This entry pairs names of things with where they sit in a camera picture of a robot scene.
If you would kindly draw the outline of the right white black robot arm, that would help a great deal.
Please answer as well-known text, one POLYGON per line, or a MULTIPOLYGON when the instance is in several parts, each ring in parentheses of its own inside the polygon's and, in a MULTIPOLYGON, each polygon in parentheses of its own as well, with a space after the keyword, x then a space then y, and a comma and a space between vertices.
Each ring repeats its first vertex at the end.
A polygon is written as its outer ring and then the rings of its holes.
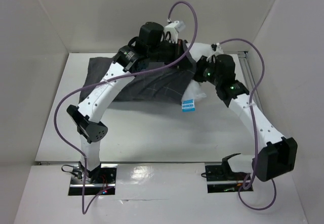
POLYGON ((245 85, 236 79, 235 62, 230 55, 207 59, 201 56, 195 79, 215 86, 218 98, 232 110, 255 140, 253 155, 236 153, 222 159, 221 174, 233 179, 238 173, 251 173, 266 182, 294 170, 297 142, 286 138, 265 117, 245 85))

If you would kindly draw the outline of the white pillow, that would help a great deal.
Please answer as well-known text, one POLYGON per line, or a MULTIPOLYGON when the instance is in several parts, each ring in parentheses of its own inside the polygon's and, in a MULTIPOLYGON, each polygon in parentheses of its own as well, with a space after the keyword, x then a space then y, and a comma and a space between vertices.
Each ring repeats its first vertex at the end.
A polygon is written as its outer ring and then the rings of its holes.
MULTIPOLYGON (((198 62, 201 56, 208 57, 213 52, 210 44, 195 42, 190 49, 192 58, 198 62)), ((195 102, 201 101, 206 98, 207 95, 202 88, 202 82, 191 80, 187 86, 181 101, 194 100, 195 102)))

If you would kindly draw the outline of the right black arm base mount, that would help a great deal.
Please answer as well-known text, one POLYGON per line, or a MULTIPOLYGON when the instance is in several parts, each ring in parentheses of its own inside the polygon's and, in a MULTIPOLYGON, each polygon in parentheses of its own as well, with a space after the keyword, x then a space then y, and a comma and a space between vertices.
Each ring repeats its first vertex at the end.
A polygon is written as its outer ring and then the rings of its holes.
POLYGON ((220 162, 206 163, 200 174, 207 181, 208 193, 234 193, 242 188, 245 177, 249 184, 252 176, 252 156, 240 153, 224 157, 220 162))

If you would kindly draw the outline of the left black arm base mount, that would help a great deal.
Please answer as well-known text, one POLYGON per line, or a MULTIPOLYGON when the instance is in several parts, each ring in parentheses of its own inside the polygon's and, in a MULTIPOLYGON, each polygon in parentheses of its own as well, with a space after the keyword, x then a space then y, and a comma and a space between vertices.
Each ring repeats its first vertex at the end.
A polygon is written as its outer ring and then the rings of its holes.
MULTIPOLYGON (((64 164, 61 171, 71 175, 69 184, 69 196, 81 196, 83 188, 84 173, 76 165, 64 164)), ((101 195, 115 195, 116 184, 116 165, 102 165, 99 173, 93 176, 92 179, 86 178, 85 196, 96 195, 100 192, 101 195)))

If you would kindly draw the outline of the dark grey checked pillowcase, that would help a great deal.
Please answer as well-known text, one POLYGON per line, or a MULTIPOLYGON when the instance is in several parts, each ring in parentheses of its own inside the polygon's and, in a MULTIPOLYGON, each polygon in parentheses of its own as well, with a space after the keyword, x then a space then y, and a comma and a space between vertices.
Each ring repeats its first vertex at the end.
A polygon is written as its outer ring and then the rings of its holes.
MULTIPOLYGON (((88 63, 88 72, 83 87, 101 81, 113 58, 95 57, 88 63)), ((181 104, 182 101, 198 100, 206 95, 198 82, 193 80, 195 67, 189 70, 168 68, 156 73, 136 76, 116 96, 114 101, 156 101, 181 104)))

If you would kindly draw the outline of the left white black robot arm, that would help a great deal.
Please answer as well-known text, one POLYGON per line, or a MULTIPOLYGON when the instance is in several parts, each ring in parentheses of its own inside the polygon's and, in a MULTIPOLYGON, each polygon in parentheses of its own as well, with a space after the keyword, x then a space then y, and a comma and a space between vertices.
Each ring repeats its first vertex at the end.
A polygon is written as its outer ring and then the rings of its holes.
POLYGON ((151 62, 171 64, 183 54, 182 40, 178 35, 184 28, 182 21, 169 22, 167 26, 155 22, 142 25, 139 35, 121 47, 113 57, 101 79, 102 84, 78 105, 68 106, 67 113, 80 134, 85 158, 80 160, 79 167, 87 182, 94 183, 100 177, 100 141, 108 132, 101 118, 106 108, 134 80, 133 73, 145 70, 151 62))

